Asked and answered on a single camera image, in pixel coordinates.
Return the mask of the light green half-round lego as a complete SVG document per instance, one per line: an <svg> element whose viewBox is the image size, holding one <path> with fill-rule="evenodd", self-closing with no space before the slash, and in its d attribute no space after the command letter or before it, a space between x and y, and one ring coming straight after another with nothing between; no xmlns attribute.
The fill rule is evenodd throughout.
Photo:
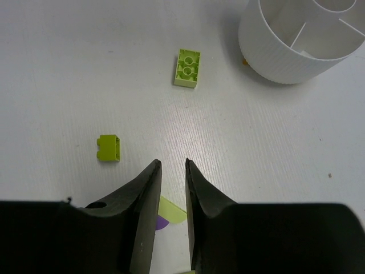
<svg viewBox="0 0 365 274"><path fill-rule="evenodd" d="M160 196L158 214L168 222L174 224L182 223L187 219L187 213L183 209L163 196Z"/></svg>

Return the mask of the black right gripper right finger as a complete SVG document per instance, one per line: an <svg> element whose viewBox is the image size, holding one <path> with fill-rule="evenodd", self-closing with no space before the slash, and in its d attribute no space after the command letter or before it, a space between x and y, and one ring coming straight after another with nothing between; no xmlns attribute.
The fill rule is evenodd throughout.
<svg viewBox="0 0 365 274"><path fill-rule="evenodd" d="M196 273L363 273L364 229L338 203L237 203L187 160Z"/></svg>

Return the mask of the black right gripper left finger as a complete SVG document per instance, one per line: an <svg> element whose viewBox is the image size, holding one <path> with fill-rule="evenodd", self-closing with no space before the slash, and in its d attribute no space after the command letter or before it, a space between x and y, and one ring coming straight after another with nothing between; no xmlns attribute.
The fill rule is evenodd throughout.
<svg viewBox="0 0 365 274"><path fill-rule="evenodd" d="M162 164L109 195L70 202L1 202L2 273L148 273Z"/></svg>

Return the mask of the light green upturned lego brick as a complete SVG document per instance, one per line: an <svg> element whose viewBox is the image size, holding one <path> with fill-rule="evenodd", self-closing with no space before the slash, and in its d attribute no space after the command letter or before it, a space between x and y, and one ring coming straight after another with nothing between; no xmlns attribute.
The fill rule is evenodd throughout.
<svg viewBox="0 0 365 274"><path fill-rule="evenodd" d="M179 50L173 81L175 86L196 88L200 68L200 55L198 51Z"/></svg>

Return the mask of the small lime lego brick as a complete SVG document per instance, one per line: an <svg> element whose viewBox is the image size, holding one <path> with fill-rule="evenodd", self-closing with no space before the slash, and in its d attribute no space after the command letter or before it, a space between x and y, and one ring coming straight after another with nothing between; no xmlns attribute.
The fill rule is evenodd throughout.
<svg viewBox="0 0 365 274"><path fill-rule="evenodd" d="M100 135L96 144L99 148L96 157L100 162L120 161L120 139L117 135Z"/></svg>

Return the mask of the white round divided container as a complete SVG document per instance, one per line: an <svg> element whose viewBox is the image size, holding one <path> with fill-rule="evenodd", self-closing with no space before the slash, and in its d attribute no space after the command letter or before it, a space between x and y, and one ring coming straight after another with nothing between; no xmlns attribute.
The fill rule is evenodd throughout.
<svg viewBox="0 0 365 274"><path fill-rule="evenodd" d="M249 1L238 41L260 76L302 83L364 44L364 1Z"/></svg>

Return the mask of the purple half-round lego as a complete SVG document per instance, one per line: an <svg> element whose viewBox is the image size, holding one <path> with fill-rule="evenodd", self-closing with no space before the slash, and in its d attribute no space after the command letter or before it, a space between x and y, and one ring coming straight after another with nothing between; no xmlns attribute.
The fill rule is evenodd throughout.
<svg viewBox="0 0 365 274"><path fill-rule="evenodd" d="M157 216L157 222L156 222L156 230L161 230L165 228L169 224L169 221L163 218L162 216Z"/></svg>

